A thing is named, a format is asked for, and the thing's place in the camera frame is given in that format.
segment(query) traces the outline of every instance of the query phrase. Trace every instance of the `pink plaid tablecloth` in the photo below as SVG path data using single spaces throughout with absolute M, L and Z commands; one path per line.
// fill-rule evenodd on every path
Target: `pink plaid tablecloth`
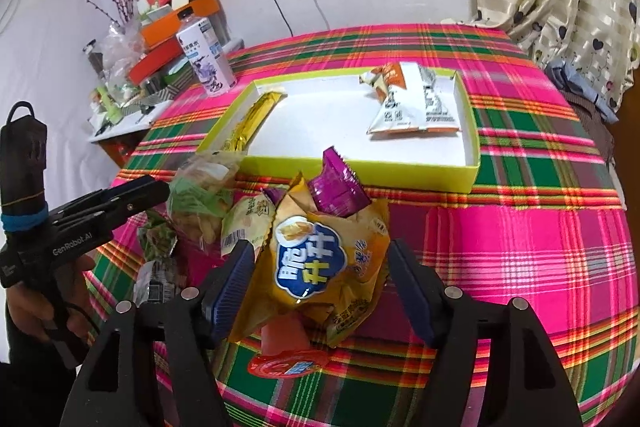
M 390 202 L 393 237 L 422 263 L 478 299 L 526 298 L 556 346 L 580 404 L 595 425 L 624 389 L 638 327 L 636 270 L 625 214 L 606 166 L 571 108 L 544 74 L 497 30 L 401 25 L 348 28 L 284 39 L 232 57 L 239 86 L 206 98 L 183 93 L 134 152 L 116 183 L 170 179 L 216 119 L 252 80 L 326 68 L 414 60 L 460 70 L 481 140 L 470 194 L 367 187 Z M 281 182 L 239 177 L 240 194 Z M 101 249 L 90 277 L 106 317 L 129 296 L 143 262 L 136 217 Z M 191 251 L 197 282 L 218 263 Z M 219 350 L 216 378 L 238 425 L 402 426 L 428 381 L 434 352 L 415 336 L 389 283 L 357 332 L 322 373 L 278 383 L 246 373 L 259 337 Z M 481 344 L 465 426 L 482 400 L 488 347 Z M 159 379 L 169 386 L 163 360 Z

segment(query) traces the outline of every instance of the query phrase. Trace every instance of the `yellow box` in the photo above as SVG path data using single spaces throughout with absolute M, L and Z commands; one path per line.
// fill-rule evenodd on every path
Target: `yellow box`
M 364 185 L 468 194 L 480 166 L 476 120 L 460 74 L 433 69 L 438 75 L 436 86 L 451 90 L 450 98 L 446 98 L 448 94 L 441 98 L 450 100 L 447 107 L 456 105 L 459 133 L 413 133 L 387 139 L 367 136 L 380 108 L 373 90 L 358 83 L 358 76 L 370 68 L 344 68 L 252 82 L 212 127 L 198 151 L 220 149 L 262 93 L 284 91 L 287 98 L 278 103 L 251 140 L 241 172 L 290 179 L 301 171 L 305 178 L 312 178 L 321 171 L 322 150 L 334 145 Z M 438 162 L 427 162 L 434 156 Z

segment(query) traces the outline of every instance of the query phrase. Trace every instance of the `red jelly cup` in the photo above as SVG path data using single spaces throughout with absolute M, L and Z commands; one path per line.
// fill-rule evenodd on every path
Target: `red jelly cup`
M 255 355 L 247 371 L 261 378 L 298 378 L 322 369 L 327 352 L 312 349 L 300 316 L 279 315 L 262 327 L 262 353 Z

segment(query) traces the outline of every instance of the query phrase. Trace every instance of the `silver screw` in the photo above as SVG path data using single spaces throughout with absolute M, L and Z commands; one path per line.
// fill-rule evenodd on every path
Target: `silver screw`
M 185 288 L 184 290 L 182 290 L 180 292 L 180 296 L 186 300 L 186 301 L 190 301 L 191 299 L 194 299 L 198 296 L 198 289 L 194 288 L 193 286 L 189 286 L 188 288 Z
M 444 288 L 444 295 L 450 299 L 460 299 L 462 297 L 462 290 L 457 286 L 447 286 Z
M 526 310 L 529 307 L 529 303 L 522 297 L 514 298 L 513 301 L 511 301 L 511 304 L 513 304 L 514 308 L 519 310 Z
M 116 311 L 118 313 L 127 313 L 131 309 L 131 301 L 120 301 L 116 304 Z

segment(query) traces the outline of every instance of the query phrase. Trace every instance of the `orange box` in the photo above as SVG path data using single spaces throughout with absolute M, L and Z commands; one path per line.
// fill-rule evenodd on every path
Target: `orange box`
M 187 6 L 193 8 L 193 12 L 199 17 L 208 17 L 220 11 L 218 0 L 195 0 L 183 6 L 179 10 L 173 11 L 165 15 L 160 20 L 143 26 L 140 33 L 145 39 L 146 45 L 153 48 L 156 44 L 173 37 L 178 29 L 180 29 L 180 21 L 178 20 L 178 12 L 184 10 Z

